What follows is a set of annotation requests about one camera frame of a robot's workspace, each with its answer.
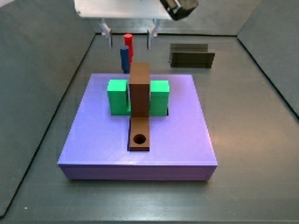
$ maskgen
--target gray wall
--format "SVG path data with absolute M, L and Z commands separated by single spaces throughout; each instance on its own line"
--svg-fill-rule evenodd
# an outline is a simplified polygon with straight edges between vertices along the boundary
M 0 216 L 93 36 L 72 0 L 20 0 L 0 8 Z
M 160 33 L 188 33 L 237 36 L 261 0 L 198 0 L 192 14 L 180 21 L 162 21 Z M 108 19 L 113 32 L 141 32 L 152 26 L 150 19 Z M 94 31 L 98 24 L 92 21 Z
M 237 38 L 299 115 L 297 9 L 297 0 L 264 0 Z

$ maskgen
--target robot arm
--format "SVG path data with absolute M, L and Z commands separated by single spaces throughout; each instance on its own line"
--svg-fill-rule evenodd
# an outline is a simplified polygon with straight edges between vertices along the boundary
M 160 0 L 172 20 L 186 18 L 198 5 L 197 0 Z

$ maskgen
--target brown block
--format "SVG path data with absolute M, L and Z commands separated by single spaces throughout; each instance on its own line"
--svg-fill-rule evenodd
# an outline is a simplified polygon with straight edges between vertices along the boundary
M 148 63 L 130 63 L 129 74 L 130 116 L 149 116 L 149 65 Z
M 149 151 L 149 117 L 130 117 L 129 151 Z

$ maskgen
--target table surface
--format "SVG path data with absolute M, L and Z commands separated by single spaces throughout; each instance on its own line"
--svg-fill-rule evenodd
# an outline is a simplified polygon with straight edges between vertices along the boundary
M 158 0 L 74 0 L 76 12 L 82 18 L 170 17 Z
M 209 44 L 212 69 L 169 68 L 170 43 Z M 57 160 L 89 76 L 121 73 L 118 48 L 97 36 L 1 221 L 299 221 L 299 125 L 238 41 L 160 36 L 146 51 L 138 35 L 134 61 L 150 74 L 192 74 L 218 161 L 210 180 L 65 179 Z

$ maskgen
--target green block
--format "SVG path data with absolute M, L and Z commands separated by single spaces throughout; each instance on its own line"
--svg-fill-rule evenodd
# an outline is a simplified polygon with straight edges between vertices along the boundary
M 130 108 L 126 94 L 126 80 L 109 80 L 106 97 L 112 116 L 129 116 Z
M 106 84 L 108 92 L 125 92 L 126 91 L 126 80 L 109 80 Z
M 150 97 L 168 97 L 170 92 L 168 80 L 150 81 Z

